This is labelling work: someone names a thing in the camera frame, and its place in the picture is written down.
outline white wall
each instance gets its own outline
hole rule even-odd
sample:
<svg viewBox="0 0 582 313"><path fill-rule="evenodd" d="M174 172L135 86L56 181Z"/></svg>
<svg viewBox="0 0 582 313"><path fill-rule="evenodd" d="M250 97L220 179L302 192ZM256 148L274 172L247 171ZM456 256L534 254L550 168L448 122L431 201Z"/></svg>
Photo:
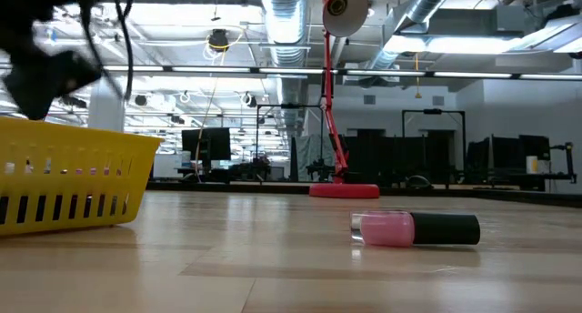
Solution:
<svg viewBox="0 0 582 313"><path fill-rule="evenodd" d="M416 98L416 88L406 90L400 87L373 87L363 89L359 86L336 86L333 101L333 113L337 131L347 134L348 129L384 129L386 136L402 135L402 110L440 108L457 109L457 94L450 93L445 86L421 86L422 98ZM310 104L316 104L321 96L320 86L309 87ZM375 95L375 105L364 105L364 95ZM443 96L444 106L433 106L433 96ZM427 130L455 131L457 161L462 162L461 116L441 115L425 116L423 114L406 114L406 136L421 136ZM308 115L304 124L308 135L319 134L319 122Z"/></svg>
<svg viewBox="0 0 582 313"><path fill-rule="evenodd" d="M182 177L177 168L182 165L182 155L156 154L154 177Z"/></svg>
<svg viewBox="0 0 582 313"><path fill-rule="evenodd" d="M581 89L577 82L475 82L457 95L457 107L467 111L467 143L491 134L548 136L552 146L572 142L574 170L582 173ZM552 151L552 166L554 172L567 172L565 152ZM555 190L580 193L582 185L557 181Z"/></svg>

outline lamp base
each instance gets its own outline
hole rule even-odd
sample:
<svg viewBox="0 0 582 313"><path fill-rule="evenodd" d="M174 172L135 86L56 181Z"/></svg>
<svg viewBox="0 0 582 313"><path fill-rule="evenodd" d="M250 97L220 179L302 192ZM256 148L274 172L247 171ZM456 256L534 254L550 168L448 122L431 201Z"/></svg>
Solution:
<svg viewBox="0 0 582 313"><path fill-rule="evenodd" d="M309 188L309 196L324 198L375 199L380 197L377 185L315 184Z"/></svg>

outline pink nail polish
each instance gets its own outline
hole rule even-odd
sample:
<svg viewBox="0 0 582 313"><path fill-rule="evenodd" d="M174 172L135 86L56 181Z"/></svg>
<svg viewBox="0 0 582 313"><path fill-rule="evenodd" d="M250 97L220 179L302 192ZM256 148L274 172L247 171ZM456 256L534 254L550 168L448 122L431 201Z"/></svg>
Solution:
<svg viewBox="0 0 582 313"><path fill-rule="evenodd" d="M366 245L476 245L481 231L474 215L352 212L352 238Z"/></svg>

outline lamp shade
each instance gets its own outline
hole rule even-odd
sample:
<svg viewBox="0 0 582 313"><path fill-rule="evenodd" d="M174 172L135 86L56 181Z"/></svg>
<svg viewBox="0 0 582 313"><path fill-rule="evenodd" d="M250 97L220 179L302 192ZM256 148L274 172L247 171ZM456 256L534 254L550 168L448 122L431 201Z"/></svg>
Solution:
<svg viewBox="0 0 582 313"><path fill-rule="evenodd" d="M324 0L324 27L335 36L350 36L367 18L367 0Z"/></svg>

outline wooden floor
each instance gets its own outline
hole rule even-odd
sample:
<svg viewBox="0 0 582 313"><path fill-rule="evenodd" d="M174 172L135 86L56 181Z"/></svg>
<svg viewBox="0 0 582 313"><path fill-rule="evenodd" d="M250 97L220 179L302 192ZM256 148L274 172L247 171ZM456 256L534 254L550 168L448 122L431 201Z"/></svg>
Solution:
<svg viewBox="0 0 582 313"><path fill-rule="evenodd" d="M474 212L482 242L354 246L363 208ZM148 192L123 227L1 239L0 312L582 312L582 210Z"/></svg>

